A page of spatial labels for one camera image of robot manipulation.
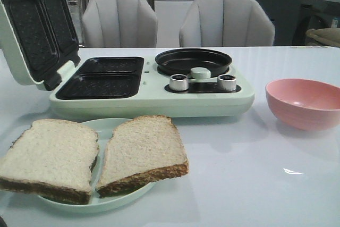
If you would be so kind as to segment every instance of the bread crust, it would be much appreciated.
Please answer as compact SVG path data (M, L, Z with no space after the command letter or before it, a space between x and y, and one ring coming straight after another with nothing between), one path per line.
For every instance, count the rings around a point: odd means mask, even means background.
M59 119L41 119L39 121L55 121L58 123L76 123L67 120L59 120ZM29 129L24 131L10 146L10 149L16 147L16 142L23 138L26 132L28 132L32 128L33 124ZM94 169L97 157L99 153L99 145L97 144L97 155L93 159L93 162L89 165L89 169L92 172ZM91 193L92 191L83 191L77 190L70 187L65 186L54 186L49 183L40 182L40 181L33 181L33 180L26 180L26 179L14 179L8 178L6 176L0 176L0 190L5 191L12 191L12 192L20 192L24 194L36 194L48 199L60 202L60 203L68 203L68 204L77 204L77 205L84 205L90 202Z
M189 172L188 159L183 164L177 164L169 167L160 167L157 169L149 170L143 173L137 173L118 181L109 183L106 186L99 187L97 192L100 197L112 196L117 192L129 190L132 188L145 186L148 183L156 182L168 178L178 178L186 175Z

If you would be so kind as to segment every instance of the gray chair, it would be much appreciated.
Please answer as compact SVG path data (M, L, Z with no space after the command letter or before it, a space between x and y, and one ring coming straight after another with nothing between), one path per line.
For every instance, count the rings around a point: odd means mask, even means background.
M90 0L82 24L85 47L156 47L158 21L146 0Z
M196 0L180 28L180 46L272 46L274 36L256 0Z

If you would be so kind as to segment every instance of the open lid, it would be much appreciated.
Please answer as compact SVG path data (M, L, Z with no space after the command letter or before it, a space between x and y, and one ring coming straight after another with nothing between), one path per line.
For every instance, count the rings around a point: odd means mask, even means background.
M58 70L80 62L79 41L66 0L0 0L0 44L16 81L53 90Z

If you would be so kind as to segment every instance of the bowl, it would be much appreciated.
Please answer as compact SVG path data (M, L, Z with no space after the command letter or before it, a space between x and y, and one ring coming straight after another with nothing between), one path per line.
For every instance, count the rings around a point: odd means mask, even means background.
M301 130L327 130L340 123L340 88L306 79L266 85L267 103L281 121Z

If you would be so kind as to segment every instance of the silver knob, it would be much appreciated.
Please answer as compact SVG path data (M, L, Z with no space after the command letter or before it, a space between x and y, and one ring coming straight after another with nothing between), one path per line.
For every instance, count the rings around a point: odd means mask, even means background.
M189 88L189 80L185 74L173 74L170 77L169 87L175 91L185 91Z
M217 77L217 88L219 90L233 91L236 90L236 77L229 74L221 74Z

